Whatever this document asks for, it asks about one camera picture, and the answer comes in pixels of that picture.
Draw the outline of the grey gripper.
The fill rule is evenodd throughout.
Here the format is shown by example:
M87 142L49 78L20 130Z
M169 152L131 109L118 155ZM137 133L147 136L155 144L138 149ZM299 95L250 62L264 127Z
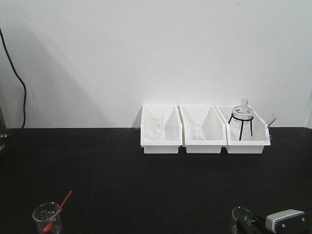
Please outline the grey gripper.
M262 234L263 228L273 234L302 234L306 232L306 213L288 209L263 217L253 214L251 220L238 219L236 227L240 234Z

